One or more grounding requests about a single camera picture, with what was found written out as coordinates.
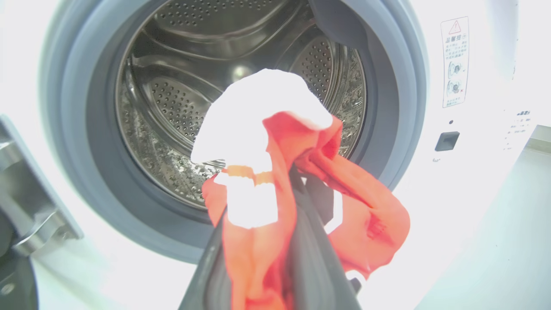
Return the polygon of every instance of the garment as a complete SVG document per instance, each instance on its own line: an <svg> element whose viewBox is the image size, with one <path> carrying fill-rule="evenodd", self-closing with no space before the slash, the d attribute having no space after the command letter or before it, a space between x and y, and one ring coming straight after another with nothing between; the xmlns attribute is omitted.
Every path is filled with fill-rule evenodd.
<svg viewBox="0 0 551 310"><path fill-rule="evenodd" d="M365 281L373 270L390 262L407 236L409 216L384 185L338 155L342 122L325 109L318 109L323 106L317 98L308 96L311 93L300 77L281 71L259 73L263 76L253 75L246 78L249 81L233 84L232 92L213 104L213 108L217 104L223 104L224 108L211 108L211 118L209 110L205 119L205 122L209 120L207 127L203 123L201 131L204 131L197 136L202 148L193 150L196 155L207 149L206 146L212 151L195 158L192 153L192 160L226 156L226 168L207 180L202 190L214 225L228 206L228 213L222 218L223 246L232 280L232 309L292 309L292 279L285 263L296 223L296 206L288 177L293 163L304 174L308 191L319 193L312 196L314 203L349 279ZM290 83L297 93L292 97L269 93L270 90L262 88L266 79ZM251 84L258 89L246 93ZM243 120L238 128L228 129L234 130L234 137L238 137L236 131L241 130L241 137L250 134L258 140L234 138L237 147L231 148L232 141L220 142L225 143L224 149L214 147L215 140L221 138L213 133L228 128L221 126L223 118L228 117L224 109L231 110L231 105L239 100L240 104L249 101L249 104L276 106L285 99L292 101L281 110L252 113L261 126L259 122ZM308 109L316 110L309 114ZM254 130L263 132L243 132L247 130L246 122ZM224 139L230 139L231 135L226 134ZM248 153L238 149L240 146Z"/></svg>

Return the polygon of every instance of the warning triangle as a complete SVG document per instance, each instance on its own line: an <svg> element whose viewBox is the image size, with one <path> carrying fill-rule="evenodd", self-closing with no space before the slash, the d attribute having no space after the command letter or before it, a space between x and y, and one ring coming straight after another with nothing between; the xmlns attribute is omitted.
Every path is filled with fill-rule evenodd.
<svg viewBox="0 0 551 310"><path fill-rule="evenodd" d="M451 27L450 34L454 33L460 33L461 27L459 27L459 22L456 20L455 23L453 23L453 26Z"/></svg>

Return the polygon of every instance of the white fabric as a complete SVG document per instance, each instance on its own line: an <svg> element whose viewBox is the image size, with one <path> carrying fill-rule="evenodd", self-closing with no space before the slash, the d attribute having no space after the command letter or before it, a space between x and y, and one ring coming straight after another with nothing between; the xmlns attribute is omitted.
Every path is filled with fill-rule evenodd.
<svg viewBox="0 0 551 310"><path fill-rule="evenodd" d="M332 115L310 92L304 80L288 72L261 70L230 85L207 111L199 130L191 161L216 159L229 165L245 165L255 173L272 170L266 152L268 133L263 120L286 112L313 130L328 128ZM260 227L278 219L273 184L254 186L252 180L218 175L216 183L228 190L228 219L244 227Z"/></svg>

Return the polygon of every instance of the washing machine drum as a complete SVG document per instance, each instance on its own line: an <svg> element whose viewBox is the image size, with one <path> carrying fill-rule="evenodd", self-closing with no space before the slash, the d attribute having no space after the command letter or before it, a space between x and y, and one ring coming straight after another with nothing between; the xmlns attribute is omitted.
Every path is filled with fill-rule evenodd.
<svg viewBox="0 0 551 310"><path fill-rule="evenodd" d="M352 4L70 4L48 55L45 111L76 188L126 236L196 262L213 229L201 186L224 163L192 163L193 143L211 103L263 68L301 76L343 121L339 153L393 188L417 142L424 65L401 31L406 11Z"/></svg>

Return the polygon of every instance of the gray rubber seal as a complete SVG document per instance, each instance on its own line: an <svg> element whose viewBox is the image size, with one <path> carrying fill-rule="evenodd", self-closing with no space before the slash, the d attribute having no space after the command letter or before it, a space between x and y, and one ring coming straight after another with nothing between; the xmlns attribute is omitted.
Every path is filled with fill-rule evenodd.
<svg viewBox="0 0 551 310"><path fill-rule="evenodd" d="M314 7L328 2L319 1ZM118 66L133 34L164 2L67 2L42 59L41 112L63 168L100 216L152 251L196 263L212 233L206 212L182 206L147 179L130 158L115 119ZM345 2L356 13L344 5L342 15L331 19L323 18L319 7L314 12L319 11L318 22L333 39L339 32L332 35L330 30L337 23L324 21L355 24L348 29L350 38L338 40L362 51L368 79L368 116L352 159L393 188L417 145L424 115L426 77L419 40L404 30L413 26L403 7L375 0ZM354 46L353 39L363 45Z"/></svg>

